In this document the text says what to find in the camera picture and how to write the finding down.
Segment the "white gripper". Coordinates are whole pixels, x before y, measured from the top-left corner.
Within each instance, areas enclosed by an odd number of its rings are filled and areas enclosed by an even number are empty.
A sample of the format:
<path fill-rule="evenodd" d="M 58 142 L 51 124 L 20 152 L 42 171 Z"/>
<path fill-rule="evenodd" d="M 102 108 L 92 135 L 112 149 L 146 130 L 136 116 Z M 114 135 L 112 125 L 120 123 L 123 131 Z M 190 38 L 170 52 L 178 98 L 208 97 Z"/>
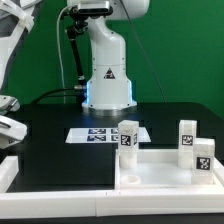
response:
<path fill-rule="evenodd" d="M 6 149 L 21 142 L 26 134 L 26 125 L 0 115 L 0 149 Z"/>

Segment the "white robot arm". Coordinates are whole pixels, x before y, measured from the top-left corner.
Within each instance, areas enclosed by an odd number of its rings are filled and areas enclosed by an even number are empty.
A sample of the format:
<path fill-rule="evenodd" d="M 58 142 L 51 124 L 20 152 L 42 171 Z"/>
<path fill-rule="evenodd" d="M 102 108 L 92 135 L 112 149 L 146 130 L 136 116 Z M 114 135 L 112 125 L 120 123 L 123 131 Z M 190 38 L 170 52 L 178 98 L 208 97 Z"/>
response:
<path fill-rule="evenodd" d="M 41 1 L 0 0 L 0 17 L 5 20 L 0 36 L 0 88 L 19 41 L 34 26 L 34 11 Z M 150 0 L 67 0 L 71 16 L 87 23 L 91 41 L 92 77 L 86 84 L 85 110 L 120 112 L 136 105 L 126 76 L 125 41 L 106 22 L 141 17 L 149 4 Z"/>

